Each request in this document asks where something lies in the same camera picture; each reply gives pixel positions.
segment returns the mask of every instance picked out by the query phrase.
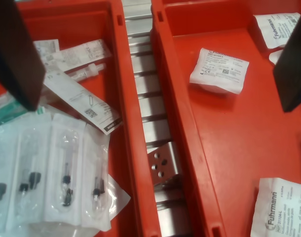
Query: metal plate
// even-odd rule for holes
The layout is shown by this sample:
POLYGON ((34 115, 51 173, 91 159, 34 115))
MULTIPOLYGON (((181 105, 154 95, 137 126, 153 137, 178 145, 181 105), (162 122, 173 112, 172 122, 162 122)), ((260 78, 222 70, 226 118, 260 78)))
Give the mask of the metal plate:
POLYGON ((132 66, 135 74, 149 73, 149 72, 156 71, 154 57, 152 55, 133 57, 132 66))
POLYGON ((148 154, 150 173, 154 185, 162 184, 181 174, 179 158, 173 142, 148 154))
POLYGON ((140 99, 142 118, 165 115, 164 101, 161 96, 140 99))
POLYGON ((126 20, 128 36, 149 34, 152 28, 152 18, 141 20, 126 20))
POLYGON ((160 93, 160 85, 157 75, 136 77, 135 84, 139 97, 147 94, 160 93))
POLYGON ((171 140, 169 125, 166 119, 144 122, 143 129, 146 143, 171 140))

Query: red tray compartment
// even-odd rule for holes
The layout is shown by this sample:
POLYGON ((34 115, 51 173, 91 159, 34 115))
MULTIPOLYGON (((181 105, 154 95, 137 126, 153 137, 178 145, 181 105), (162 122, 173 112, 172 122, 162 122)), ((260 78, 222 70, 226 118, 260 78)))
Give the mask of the red tray compartment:
POLYGON ((282 111, 253 15, 301 0, 152 0, 153 46, 196 236, 249 237, 259 179, 301 183, 301 105, 282 111), (189 83, 201 48, 250 62, 239 95, 189 83))
POLYGON ((60 49, 103 39, 112 57, 81 84, 121 112, 111 134, 109 174, 131 196, 106 237, 160 237, 160 226, 120 0, 34 0, 18 3, 32 40, 58 39, 60 49))

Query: transparent plastic pouch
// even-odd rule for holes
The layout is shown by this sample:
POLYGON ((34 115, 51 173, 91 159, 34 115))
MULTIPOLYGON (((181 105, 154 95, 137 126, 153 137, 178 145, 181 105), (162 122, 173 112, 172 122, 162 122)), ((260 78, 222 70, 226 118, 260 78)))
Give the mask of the transparent plastic pouch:
POLYGON ((45 221, 80 225, 85 122, 55 114, 46 185, 45 221))
POLYGON ((82 167, 83 227, 111 228, 108 205, 108 146, 110 136, 87 124, 82 167))

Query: medical supply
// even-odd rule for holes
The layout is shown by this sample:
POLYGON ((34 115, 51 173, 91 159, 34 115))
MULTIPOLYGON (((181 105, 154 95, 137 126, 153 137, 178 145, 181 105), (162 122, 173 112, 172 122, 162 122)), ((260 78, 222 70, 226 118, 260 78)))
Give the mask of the medical supply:
POLYGON ((99 39, 46 55, 41 57, 41 60, 46 68, 57 66, 65 72, 110 56, 109 49, 103 40, 99 39))
POLYGON ((5 230, 7 221, 16 142, 14 126, 12 124, 0 126, 0 232, 5 230))
POLYGON ((279 51, 276 51, 276 52, 274 52, 274 53, 271 53, 271 54, 269 55, 269 60, 270 60, 274 65, 276 65, 277 62, 278 62, 278 60, 279 60, 279 58, 280 58, 280 56, 281 56, 281 54, 282 54, 282 52, 283 52, 283 50, 279 50, 279 51))
POLYGON ((29 114, 12 122, 18 130, 16 165, 6 229, 43 220, 51 115, 29 114))
POLYGON ((68 73, 67 75, 69 75, 74 81, 80 82, 81 80, 85 80, 86 78, 98 75, 99 71, 105 68, 106 65, 104 63, 99 65, 92 63, 83 69, 77 70, 73 73, 68 73))
POLYGON ((41 57, 60 51, 58 39, 38 40, 33 41, 33 44, 41 57))
POLYGON ((45 194, 45 221, 81 224, 83 121, 55 114, 45 194))
POLYGON ((249 62, 202 48, 190 75, 190 83, 215 92, 239 94, 243 89, 249 62))
POLYGON ((260 179, 251 237, 301 237, 301 184, 260 179))
POLYGON ((286 45, 300 16, 299 13, 255 15, 267 47, 286 45))
POLYGON ((120 126, 117 111, 55 67, 46 73, 44 85, 106 135, 120 126))
POLYGON ((82 167, 83 227, 111 228, 108 205, 108 146, 110 136, 87 124, 84 132, 82 167))

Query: metal slat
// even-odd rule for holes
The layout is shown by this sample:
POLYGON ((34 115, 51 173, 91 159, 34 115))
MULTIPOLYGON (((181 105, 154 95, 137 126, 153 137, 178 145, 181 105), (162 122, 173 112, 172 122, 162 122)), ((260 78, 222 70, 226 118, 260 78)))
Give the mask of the metal slat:
POLYGON ((152 55, 133 57, 132 66, 134 74, 149 73, 156 71, 155 61, 152 55))
POLYGON ((168 121, 166 119, 143 123, 146 143, 171 140, 168 121))
POLYGON ((161 96, 140 99, 139 102, 143 119, 166 114, 164 101, 161 96))

